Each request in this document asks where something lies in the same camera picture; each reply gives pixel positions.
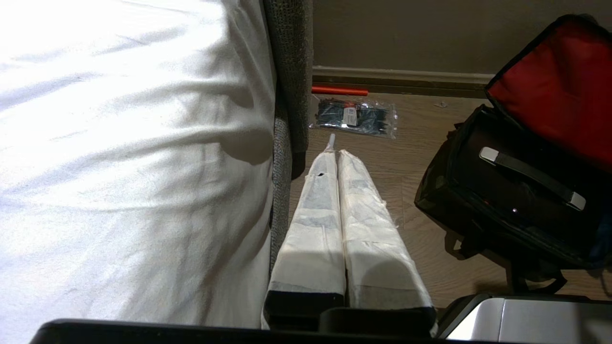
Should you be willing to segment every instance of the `bag handle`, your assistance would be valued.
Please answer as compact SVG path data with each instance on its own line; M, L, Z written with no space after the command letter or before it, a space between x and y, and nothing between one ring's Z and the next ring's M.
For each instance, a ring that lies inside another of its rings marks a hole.
M493 148L483 147L480 150L480 158L493 166L503 166L516 171L527 178L530 178L555 195L561 197L561 199L570 207L582 211L586 205L586 200L581 195L574 191L571 191L568 187L556 181L546 173L522 162L521 160L515 159L509 155L505 155Z

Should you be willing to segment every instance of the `red rod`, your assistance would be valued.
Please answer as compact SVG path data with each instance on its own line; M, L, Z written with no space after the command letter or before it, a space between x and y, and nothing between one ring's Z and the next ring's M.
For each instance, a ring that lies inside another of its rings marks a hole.
M312 86L312 93L315 94L345 94L345 95L368 95L366 89L354 89L354 88L335 88L335 87L323 87L323 86Z

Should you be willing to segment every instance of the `baseboard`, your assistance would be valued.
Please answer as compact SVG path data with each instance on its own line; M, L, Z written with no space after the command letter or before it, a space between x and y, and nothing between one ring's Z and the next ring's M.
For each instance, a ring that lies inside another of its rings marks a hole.
M493 74L421 72L314 66L313 82L321 86L351 85L370 92L484 98Z
M395 70L395 69L372 69L372 68L346 68L326 67L316 65L312 70L315 76L325 77L354 77L382 80L414 80L431 81L442 83L468 83L486 85L495 74L479 73L447 73L447 72L423 72L418 70Z

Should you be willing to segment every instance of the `open bag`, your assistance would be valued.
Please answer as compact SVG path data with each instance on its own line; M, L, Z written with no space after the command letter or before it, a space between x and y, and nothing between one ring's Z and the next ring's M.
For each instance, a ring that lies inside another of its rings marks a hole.
M612 252L612 43L591 20L566 15L489 83L482 105L449 133L415 204L464 237L469 258L489 249L523 278L566 282Z

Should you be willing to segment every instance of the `bag strap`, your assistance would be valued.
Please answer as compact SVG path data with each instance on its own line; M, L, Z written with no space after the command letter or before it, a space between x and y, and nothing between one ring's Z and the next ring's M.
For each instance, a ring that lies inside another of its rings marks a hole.
M517 268L515 266L510 267L510 284L514 294L547 294L552 295L557 293L567 283L567 279L563 277L561 270L558 267L554 267L550 263L545 261L539 262L540 267L547 267L548 271L542 271L542 274L546 277L553 278L554 281L547 286L541 288L529 289L527 282L524 278L526 270Z

